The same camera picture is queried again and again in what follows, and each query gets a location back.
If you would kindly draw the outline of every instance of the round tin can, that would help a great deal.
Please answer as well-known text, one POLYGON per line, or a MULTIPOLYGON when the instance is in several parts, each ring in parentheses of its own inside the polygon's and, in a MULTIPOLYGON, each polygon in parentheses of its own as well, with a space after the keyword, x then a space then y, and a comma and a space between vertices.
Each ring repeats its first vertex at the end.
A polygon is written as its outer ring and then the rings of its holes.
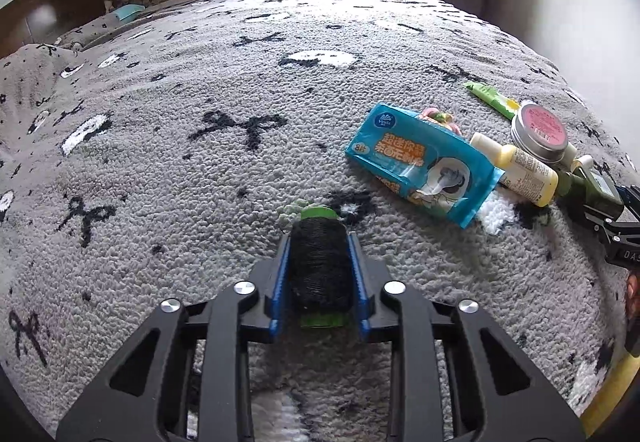
POLYGON ((554 164, 564 156, 569 139, 564 125, 552 112, 525 102, 511 121, 511 139, 539 161, 554 164))

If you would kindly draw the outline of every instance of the metal screw head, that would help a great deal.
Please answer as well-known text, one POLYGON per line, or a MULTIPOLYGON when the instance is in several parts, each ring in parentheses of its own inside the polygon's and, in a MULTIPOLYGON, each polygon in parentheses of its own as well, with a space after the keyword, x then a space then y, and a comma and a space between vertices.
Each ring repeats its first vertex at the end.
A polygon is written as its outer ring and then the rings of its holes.
POLYGON ((162 312, 175 312, 181 306, 182 305, 180 305, 180 302, 177 299, 174 299, 174 298, 165 299, 160 304, 160 308, 161 308, 162 312))
POLYGON ((387 294, 402 294, 406 291, 406 285, 402 281, 387 281, 384 288, 387 294))
POLYGON ((477 301, 473 301, 472 299, 463 299, 458 303, 458 308, 467 314, 473 314, 474 312, 478 312, 480 306, 477 301))
POLYGON ((238 283, 234 285, 234 292, 236 294, 246 295, 251 294, 253 291, 255 291, 255 285, 250 281, 238 281, 238 283))

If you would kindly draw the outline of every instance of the dark green bottle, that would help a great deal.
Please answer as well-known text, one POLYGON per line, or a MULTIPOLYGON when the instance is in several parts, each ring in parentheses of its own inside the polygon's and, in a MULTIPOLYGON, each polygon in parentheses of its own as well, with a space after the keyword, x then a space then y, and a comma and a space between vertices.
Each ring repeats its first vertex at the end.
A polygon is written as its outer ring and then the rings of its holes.
POLYGON ((563 197, 571 205, 587 205, 612 220, 617 220, 625 208, 615 184, 601 174, 577 167, 573 173, 558 171, 556 196, 563 197))

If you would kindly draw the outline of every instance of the green tube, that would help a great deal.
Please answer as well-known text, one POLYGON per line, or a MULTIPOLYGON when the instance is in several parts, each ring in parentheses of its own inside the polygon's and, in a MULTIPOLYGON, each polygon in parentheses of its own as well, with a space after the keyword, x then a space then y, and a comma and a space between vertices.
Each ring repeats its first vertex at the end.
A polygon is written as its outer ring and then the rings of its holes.
POLYGON ((474 83, 472 81, 467 81, 463 83, 463 85, 468 88, 473 95, 482 99, 482 101, 500 112, 500 114, 504 115, 504 117, 510 121, 515 117, 518 108, 520 108, 520 105, 516 101, 506 98, 492 86, 474 83))

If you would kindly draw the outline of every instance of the white bottle cap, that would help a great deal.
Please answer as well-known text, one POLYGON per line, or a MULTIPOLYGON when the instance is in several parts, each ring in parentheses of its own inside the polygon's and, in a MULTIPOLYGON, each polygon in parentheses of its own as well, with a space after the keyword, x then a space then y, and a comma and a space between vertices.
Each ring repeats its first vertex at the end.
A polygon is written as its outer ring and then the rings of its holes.
POLYGON ((567 143, 564 154, 562 155, 562 159, 560 159, 560 164, 562 164, 564 167, 571 168, 571 165, 575 161, 575 156, 577 154, 578 149, 571 143, 567 143))
POLYGON ((571 163, 571 172, 573 173, 578 167, 591 169, 593 167, 593 157, 590 155, 583 155, 580 158, 575 159, 575 161, 571 163))
POLYGON ((476 150, 484 153, 484 156, 495 165, 502 151, 502 145, 495 142, 492 138, 487 137, 483 133, 476 132, 469 141, 469 144, 476 150))

